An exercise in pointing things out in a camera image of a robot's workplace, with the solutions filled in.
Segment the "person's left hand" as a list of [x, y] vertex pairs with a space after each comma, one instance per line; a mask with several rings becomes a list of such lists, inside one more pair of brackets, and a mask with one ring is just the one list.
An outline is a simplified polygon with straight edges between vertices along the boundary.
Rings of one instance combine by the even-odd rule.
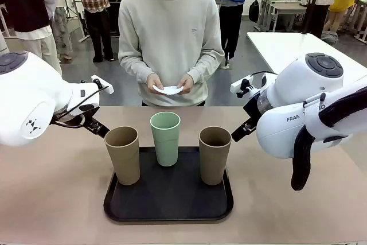
[[182, 89], [179, 92], [179, 94], [182, 95], [182, 94], [190, 93], [193, 86], [194, 86], [193, 78], [190, 75], [185, 74], [185, 75], [183, 75], [182, 79], [178, 83], [177, 88]]

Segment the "person's right hand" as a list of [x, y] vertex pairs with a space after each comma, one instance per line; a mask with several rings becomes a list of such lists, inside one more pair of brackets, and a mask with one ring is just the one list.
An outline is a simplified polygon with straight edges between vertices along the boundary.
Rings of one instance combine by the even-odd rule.
[[162, 93], [160, 92], [160, 90], [163, 90], [164, 87], [160, 81], [160, 78], [157, 74], [155, 73], [151, 73], [148, 75], [147, 77], [147, 88], [149, 89], [150, 93], [152, 94], [158, 94], [161, 95]]

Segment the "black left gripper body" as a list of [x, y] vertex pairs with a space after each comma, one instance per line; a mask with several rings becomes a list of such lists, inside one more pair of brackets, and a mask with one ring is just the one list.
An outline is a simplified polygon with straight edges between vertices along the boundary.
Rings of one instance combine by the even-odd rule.
[[81, 114], [79, 115], [78, 127], [84, 127], [86, 129], [100, 129], [100, 123], [93, 117], [99, 110], [99, 106], [85, 104], [79, 109]]

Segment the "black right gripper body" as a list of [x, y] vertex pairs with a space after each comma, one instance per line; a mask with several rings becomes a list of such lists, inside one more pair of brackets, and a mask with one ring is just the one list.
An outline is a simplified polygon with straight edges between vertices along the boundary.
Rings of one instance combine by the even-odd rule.
[[244, 105], [243, 109], [248, 114], [248, 116], [257, 122], [261, 117], [261, 112], [257, 107], [257, 100], [259, 98], [259, 94], [255, 94], [250, 100]]

